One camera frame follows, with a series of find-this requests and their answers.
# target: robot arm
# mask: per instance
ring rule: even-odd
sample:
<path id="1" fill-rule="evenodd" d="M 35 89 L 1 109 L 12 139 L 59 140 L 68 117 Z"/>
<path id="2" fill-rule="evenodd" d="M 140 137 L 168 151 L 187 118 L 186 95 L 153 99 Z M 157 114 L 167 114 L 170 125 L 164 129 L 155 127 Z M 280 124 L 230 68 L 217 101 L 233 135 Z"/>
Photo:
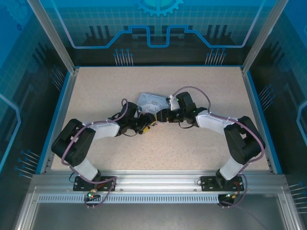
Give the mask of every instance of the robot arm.
<path id="1" fill-rule="evenodd" d="M 94 140 L 106 137 L 117 137 L 124 134 L 128 129 L 142 134 L 146 132 L 156 119 L 153 114 L 139 114 L 138 106 L 127 102 L 121 112 L 112 116 L 106 121 L 93 123 L 87 127 L 75 140 L 65 156 L 65 161 L 74 168 L 78 174 L 82 175 L 88 181 L 99 182 L 100 172 L 86 158 L 87 152 Z M 51 146 L 51 150 L 60 158 L 70 144 L 77 132 L 87 124 L 83 124 L 77 119 L 72 119 L 61 131 Z"/>
<path id="2" fill-rule="evenodd" d="M 170 97 L 167 100 L 171 104 L 171 109 L 163 109 L 156 115 L 150 113 L 140 114 L 137 105 L 128 102 L 123 106 L 122 111 L 118 113 L 119 117 L 124 114 L 121 119 L 115 121 L 115 116 L 113 116 L 104 123 L 99 123 L 98 125 L 93 124 L 86 128 L 68 151 L 65 161 L 87 180 L 100 181 L 99 170 L 86 158 L 93 140 L 120 136 L 128 129 L 142 134 L 156 121 L 170 123 L 187 121 L 187 123 L 195 127 L 208 128 L 225 135 L 231 157 L 217 171 L 215 178 L 217 184 L 222 188 L 228 182 L 231 182 L 244 165 L 261 151 L 260 145 L 254 137 L 233 120 L 248 127 L 258 137 L 263 146 L 265 146 L 256 127 L 247 116 L 229 120 L 222 116 L 214 115 L 206 108 L 197 108 L 190 94 L 187 92 L 180 93 L 176 98 Z M 126 113 L 124 113 L 125 106 L 128 106 Z M 84 125 L 76 119 L 69 121 L 54 141 L 51 147 L 52 151 L 62 158 L 72 138 Z"/>
<path id="3" fill-rule="evenodd" d="M 261 147 L 255 138 L 234 122 L 238 121 L 252 131 L 260 140 L 263 147 L 265 143 L 251 119 L 244 116 L 227 118 L 215 115 L 206 108 L 197 108 L 188 92 L 182 92 L 168 98 L 171 109 L 161 110 L 157 114 L 157 120 L 162 122 L 186 121 L 195 127 L 208 128 L 212 131 L 225 135 L 231 157 L 226 164 L 216 172 L 216 182 L 222 188 L 244 169 L 245 165 L 253 157 L 261 152 Z"/>

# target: gear logo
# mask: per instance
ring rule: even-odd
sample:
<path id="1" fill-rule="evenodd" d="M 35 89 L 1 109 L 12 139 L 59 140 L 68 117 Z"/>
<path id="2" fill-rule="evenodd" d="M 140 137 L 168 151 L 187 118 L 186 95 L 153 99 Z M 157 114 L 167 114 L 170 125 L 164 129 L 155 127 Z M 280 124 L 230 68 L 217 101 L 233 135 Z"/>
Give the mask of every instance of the gear logo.
<path id="1" fill-rule="evenodd" d="M 179 4 L 182 4 L 183 0 L 135 0 L 135 3 L 139 6 L 139 10 L 144 10 L 144 13 L 160 17 L 161 14 L 166 16 L 168 13 L 173 13 L 173 9 L 179 9 Z"/>
<path id="2" fill-rule="evenodd" d="M 28 9 L 25 0 L 0 0 L 0 8 L 2 7 L 6 7 L 17 23 L 21 23 L 27 17 Z"/>

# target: enclosure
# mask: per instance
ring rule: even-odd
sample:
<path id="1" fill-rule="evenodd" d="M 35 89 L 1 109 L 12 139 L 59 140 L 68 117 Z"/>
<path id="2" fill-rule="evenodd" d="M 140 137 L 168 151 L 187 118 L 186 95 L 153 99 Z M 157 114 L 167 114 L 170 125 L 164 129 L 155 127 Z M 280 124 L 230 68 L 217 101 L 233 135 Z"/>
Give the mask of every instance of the enclosure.
<path id="1" fill-rule="evenodd" d="M 305 229 L 307 2 L 3 0 L 0 2 L 2 229 Z M 51 151 L 69 120 L 105 120 L 141 93 L 204 90 L 211 110 L 247 115 L 265 157 L 247 195 L 222 210 L 204 192 L 229 158 L 223 135 L 157 124 L 96 140 L 88 159 L 115 191 L 94 210 Z M 199 92 L 187 89 L 198 107 Z"/>

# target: blue border trim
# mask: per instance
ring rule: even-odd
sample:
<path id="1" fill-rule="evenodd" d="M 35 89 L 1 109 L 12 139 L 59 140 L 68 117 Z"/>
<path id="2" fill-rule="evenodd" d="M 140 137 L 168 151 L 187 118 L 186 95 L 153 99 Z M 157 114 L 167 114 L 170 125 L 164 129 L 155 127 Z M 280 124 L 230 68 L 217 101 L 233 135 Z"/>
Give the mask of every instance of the blue border trim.
<path id="1" fill-rule="evenodd" d="M 271 134 L 270 134 L 270 131 L 269 131 L 269 127 L 268 127 L 268 124 L 265 120 L 264 113 L 263 113 L 263 110 L 262 110 L 262 107 L 261 107 L 261 104 L 260 104 L 260 101 L 259 101 L 259 97 L 258 97 L 258 94 L 256 92 L 254 81 L 253 81 L 249 71 L 247 72 L 247 76 L 248 76 L 248 80 L 249 80 L 249 83 L 250 83 L 251 90 L 253 91 L 253 95 L 254 95 L 254 98 L 255 98 L 255 101 L 256 101 L 256 106 L 258 108 L 260 119 L 261 119 L 261 122 L 263 124 L 264 132 L 265 132 L 265 135 L 268 139 L 268 144 L 269 144 L 270 149 L 271 149 L 274 165 L 275 165 L 275 168 L 276 168 L 276 173 L 277 174 L 283 174 L 283 171 L 282 171 L 282 168 L 280 166 L 280 163 L 279 163 L 279 160 L 278 160 L 278 157 L 277 157 L 277 153 L 276 153 L 273 141 L 272 141 L 272 137 L 271 137 Z"/>
<path id="2" fill-rule="evenodd" d="M 59 95 L 58 103 L 57 103 L 56 109 L 54 111 L 52 120 L 51 120 L 49 131 L 48 131 L 45 143 L 44 143 L 42 154 L 40 155 L 40 159 L 39 159 L 39 162 L 38 162 L 35 174 L 40 174 L 40 171 L 43 168 L 44 160 L 45 160 L 45 157 L 46 157 L 46 154 L 47 154 L 47 150 L 48 150 L 48 145 L 49 145 L 49 142 L 50 142 L 50 139 L 51 139 L 51 135 L 52 135 L 52 132 L 53 132 L 56 120 L 57 120 L 58 115 L 59 115 L 59 109 L 60 109 L 60 107 L 62 105 L 62 102 L 63 102 L 64 93 L 65 93 L 66 88 L 67 88 L 67 84 L 68 84 L 68 80 L 70 78 L 70 74 L 71 73 L 69 71 L 67 71 L 66 78 L 65 78 L 65 81 L 64 81 L 61 93 Z"/>

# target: vent slot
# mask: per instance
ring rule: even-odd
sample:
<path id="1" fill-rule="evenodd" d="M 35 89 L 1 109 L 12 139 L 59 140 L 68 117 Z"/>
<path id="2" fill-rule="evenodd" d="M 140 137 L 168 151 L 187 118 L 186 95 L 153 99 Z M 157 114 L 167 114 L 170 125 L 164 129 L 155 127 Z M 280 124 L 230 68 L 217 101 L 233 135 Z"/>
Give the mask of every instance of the vent slot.
<path id="1" fill-rule="evenodd" d="M 39 203 L 83 203 L 85 194 L 40 194 Z M 101 197 L 89 204 L 99 203 Z M 212 204 L 219 203 L 216 194 L 110 194 L 107 204 Z"/>

